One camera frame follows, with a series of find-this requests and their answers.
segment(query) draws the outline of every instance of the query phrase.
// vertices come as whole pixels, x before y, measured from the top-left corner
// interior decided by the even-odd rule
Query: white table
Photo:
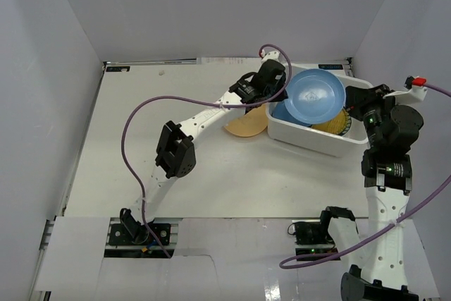
[[[130,112],[145,99],[172,94],[215,101],[252,64],[131,66],[105,73],[72,186],[66,216],[118,216],[140,193],[123,164],[120,138]],[[165,100],[144,107],[126,142],[130,163],[150,176],[161,128],[183,121],[203,107]],[[328,205],[367,216],[360,161],[364,147],[333,158],[268,137],[249,139],[217,130],[197,150],[197,165],[166,196],[158,217],[318,217]]]

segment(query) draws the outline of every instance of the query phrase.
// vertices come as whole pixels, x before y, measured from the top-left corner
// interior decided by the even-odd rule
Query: red connector
[[[412,80],[412,85],[413,86],[423,87],[424,84],[426,84],[426,79],[425,78],[415,78],[415,79]]]

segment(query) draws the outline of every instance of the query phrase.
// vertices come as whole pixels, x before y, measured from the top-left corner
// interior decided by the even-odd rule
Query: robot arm
[[[408,78],[406,92],[386,85],[369,90],[347,87],[347,109],[363,121],[370,148],[362,160],[369,208],[369,234],[381,231],[405,213],[412,191],[412,167],[407,152],[423,126],[420,113],[410,106],[422,102],[427,89],[422,78]],[[361,240],[352,212],[328,207],[329,235],[339,252]],[[349,273],[342,278],[342,300],[418,300],[409,293],[404,271],[403,230],[390,232],[342,258]]]
[[[286,81],[285,67],[278,62],[279,56],[277,51],[267,53],[261,61],[259,72],[243,75],[215,102],[218,108],[205,109],[178,124],[173,121],[165,124],[156,148],[155,167],[150,181],[145,185],[145,200],[140,196],[129,209],[121,210],[121,223],[133,242],[147,236],[147,230],[138,221],[142,215],[147,223],[151,223],[170,188],[194,169],[195,150],[201,142],[213,131],[258,106],[246,107],[245,104],[262,102],[282,89]],[[283,91],[274,101],[279,102],[286,97]]]
[[[236,93],[226,92],[217,104],[241,104]],[[196,164],[195,150],[213,131],[246,114],[246,108],[205,109],[179,124],[167,122],[161,132],[157,158],[150,181],[146,185],[145,216],[148,222],[155,219],[160,203],[174,183],[192,171]],[[142,197],[130,207],[131,214],[142,214]]]

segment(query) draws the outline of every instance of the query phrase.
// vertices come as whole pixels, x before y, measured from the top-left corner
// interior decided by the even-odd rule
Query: white enclosure
[[[72,183],[101,61],[255,56],[353,58],[354,74],[451,89],[451,0],[0,0],[0,299],[27,300],[46,220]],[[411,206],[449,175],[450,103],[430,91],[412,147]],[[414,217],[435,283],[451,300],[449,190]]]

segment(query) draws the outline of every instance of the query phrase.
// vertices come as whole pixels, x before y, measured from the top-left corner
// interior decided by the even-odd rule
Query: blue plate
[[[278,102],[276,107],[274,107],[272,116],[276,119],[287,121],[289,123],[295,123],[296,125],[301,125],[305,127],[311,127],[308,123],[301,123],[299,120],[296,120],[291,114],[288,113],[287,108],[285,107],[284,102]]]
[[[320,69],[298,73],[287,86],[284,101],[288,113],[307,125],[325,123],[340,113],[346,101],[342,82]]]

